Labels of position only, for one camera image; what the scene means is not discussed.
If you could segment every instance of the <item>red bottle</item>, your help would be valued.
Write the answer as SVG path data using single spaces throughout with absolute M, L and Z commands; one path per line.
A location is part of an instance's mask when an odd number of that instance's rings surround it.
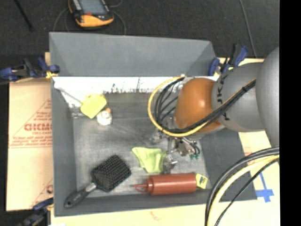
M 151 175 L 145 184 L 134 187 L 137 191 L 150 195 L 184 194 L 196 191 L 197 180 L 194 173 Z

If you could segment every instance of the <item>black hairbrush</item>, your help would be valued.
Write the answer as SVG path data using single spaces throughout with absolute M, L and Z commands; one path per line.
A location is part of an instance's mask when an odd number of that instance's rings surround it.
M 130 175 L 131 171 L 127 164 L 119 156 L 113 155 L 91 171 L 92 183 L 70 194 L 64 202 L 64 207 L 71 208 L 77 205 L 95 189 L 109 193 Z

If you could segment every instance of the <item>black carpet floor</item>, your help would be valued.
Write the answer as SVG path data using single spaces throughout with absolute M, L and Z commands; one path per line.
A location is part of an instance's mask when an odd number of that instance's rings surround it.
M 33 31 L 14 0 L 0 0 L 0 69 L 17 65 L 24 57 L 47 52 L 50 31 L 81 31 L 71 15 L 63 12 L 67 0 L 18 1 Z M 113 5 L 119 0 L 107 2 Z M 127 35 L 209 40 L 218 57 L 229 56 L 234 43 L 246 45 L 249 57 L 266 57 L 279 46 L 280 0 L 123 0 L 112 10 L 121 16 Z M 117 17 L 112 24 L 96 32 L 124 34 L 122 20 Z M 31 212 L 5 212 L 6 86 L 0 87 L 0 96 L 0 226 L 10 226 Z

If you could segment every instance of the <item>hairbrush handle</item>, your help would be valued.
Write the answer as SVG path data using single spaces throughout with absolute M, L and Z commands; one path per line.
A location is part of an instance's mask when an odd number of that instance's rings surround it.
M 71 193 L 64 202 L 65 208 L 72 208 L 73 206 L 77 205 L 81 201 L 85 199 L 85 197 L 88 196 L 90 192 L 92 192 L 94 189 L 96 189 L 96 184 L 91 183 L 88 186 L 86 186 L 84 189 L 81 189 L 79 191 Z

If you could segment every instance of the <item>small white bottle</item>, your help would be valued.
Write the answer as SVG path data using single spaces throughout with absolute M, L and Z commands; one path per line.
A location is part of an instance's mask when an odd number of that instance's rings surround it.
M 96 118 L 97 122 L 100 125 L 110 125 L 112 123 L 112 114 L 110 108 L 106 108 L 105 110 L 100 111 L 100 113 L 97 114 Z

